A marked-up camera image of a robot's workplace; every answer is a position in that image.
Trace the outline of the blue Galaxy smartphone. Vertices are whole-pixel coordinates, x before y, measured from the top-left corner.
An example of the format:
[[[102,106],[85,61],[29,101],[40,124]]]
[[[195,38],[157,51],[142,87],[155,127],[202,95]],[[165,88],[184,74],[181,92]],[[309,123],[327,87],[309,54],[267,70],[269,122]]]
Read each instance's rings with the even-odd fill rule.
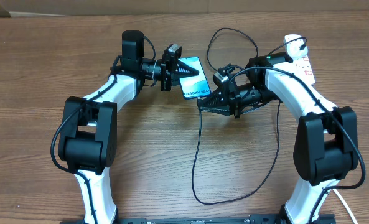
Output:
[[[193,98],[202,98],[211,94],[210,87],[205,76],[202,64],[198,57],[180,58],[180,62],[194,68],[199,72],[197,76],[191,76],[180,79],[180,86],[183,96],[186,100]]]

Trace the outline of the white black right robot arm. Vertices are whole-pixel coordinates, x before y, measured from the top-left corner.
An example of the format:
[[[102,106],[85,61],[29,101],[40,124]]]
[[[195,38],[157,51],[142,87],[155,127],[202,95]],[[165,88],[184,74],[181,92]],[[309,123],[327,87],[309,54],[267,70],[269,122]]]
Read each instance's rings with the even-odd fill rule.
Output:
[[[334,223],[319,210],[340,180],[364,163],[357,147],[357,116],[338,107],[313,87],[306,54],[286,52],[251,58],[242,70],[248,83],[238,85],[239,73],[227,65],[214,75],[217,89],[198,100],[200,111],[239,117],[272,100],[285,104],[296,119],[293,159],[299,179],[290,199],[277,214],[254,214],[250,223]]]

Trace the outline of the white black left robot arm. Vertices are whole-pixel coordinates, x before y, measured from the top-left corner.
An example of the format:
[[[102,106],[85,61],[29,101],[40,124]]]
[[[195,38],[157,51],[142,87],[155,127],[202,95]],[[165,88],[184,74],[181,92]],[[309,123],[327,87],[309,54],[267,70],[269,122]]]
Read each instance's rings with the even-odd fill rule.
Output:
[[[146,80],[161,83],[162,91],[180,85],[183,91],[205,76],[198,57],[182,58],[182,48],[169,45],[160,59],[145,58],[148,38],[139,30],[122,33],[122,53],[110,68],[108,81],[97,91],[65,102],[63,120],[50,146],[52,160],[67,165],[80,185],[85,216],[82,223],[118,223],[110,167],[118,147],[117,114],[135,99]]]

